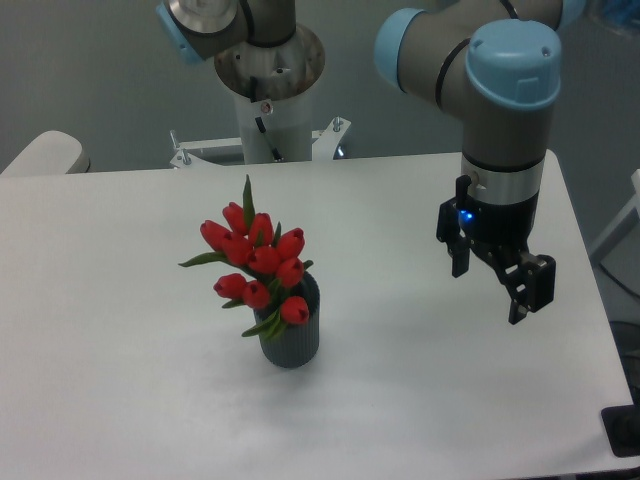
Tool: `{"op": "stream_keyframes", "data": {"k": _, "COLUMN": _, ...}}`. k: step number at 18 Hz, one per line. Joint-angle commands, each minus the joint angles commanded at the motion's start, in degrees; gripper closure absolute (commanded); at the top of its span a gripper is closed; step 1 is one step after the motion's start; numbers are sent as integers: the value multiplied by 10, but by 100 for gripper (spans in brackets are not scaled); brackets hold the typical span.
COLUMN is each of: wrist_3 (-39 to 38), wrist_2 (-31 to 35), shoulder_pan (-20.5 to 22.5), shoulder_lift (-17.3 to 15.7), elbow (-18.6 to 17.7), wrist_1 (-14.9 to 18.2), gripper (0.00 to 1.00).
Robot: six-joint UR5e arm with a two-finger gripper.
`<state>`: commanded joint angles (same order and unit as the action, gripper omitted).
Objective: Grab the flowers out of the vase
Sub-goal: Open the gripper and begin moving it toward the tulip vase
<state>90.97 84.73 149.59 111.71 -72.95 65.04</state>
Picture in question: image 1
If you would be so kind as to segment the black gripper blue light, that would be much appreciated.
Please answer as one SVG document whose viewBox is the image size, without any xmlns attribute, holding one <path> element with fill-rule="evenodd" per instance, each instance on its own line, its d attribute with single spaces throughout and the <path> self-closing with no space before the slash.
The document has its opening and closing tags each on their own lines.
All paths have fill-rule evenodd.
<svg viewBox="0 0 640 480">
<path fill-rule="evenodd" d="M 457 178 L 457 209 L 453 199 L 440 205 L 436 238 L 447 246 L 454 278 L 468 271 L 469 239 L 473 242 L 475 255 L 494 268 L 506 288 L 511 298 L 508 322 L 516 325 L 529 312 L 535 313 L 554 300 L 556 260 L 530 253 L 527 245 L 539 194 L 522 202 L 496 205 L 473 197 L 471 186 L 469 175 Z"/>
</svg>

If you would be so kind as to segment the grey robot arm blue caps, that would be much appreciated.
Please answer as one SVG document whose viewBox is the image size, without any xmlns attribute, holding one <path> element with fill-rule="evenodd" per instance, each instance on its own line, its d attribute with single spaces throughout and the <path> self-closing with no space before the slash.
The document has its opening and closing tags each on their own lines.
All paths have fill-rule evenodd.
<svg viewBox="0 0 640 480">
<path fill-rule="evenodd" d="M 527 245 L 561 89 L 558 30 L 580 1 L 458 1 L 434 13 L 404 8 L 374 42 L 379 75 L 463 126 L 455 194 L 436 236 L 460 276 L 490 266 L 518 323 L 552 302 L 555 260 Z M 309 95 L 326 64 L 319 38 L 291 1 L 162 1 L 167 36 L 188 63 L 212 60 L 235 98 L 247 163 L 309 161 Z"/>
</svg>

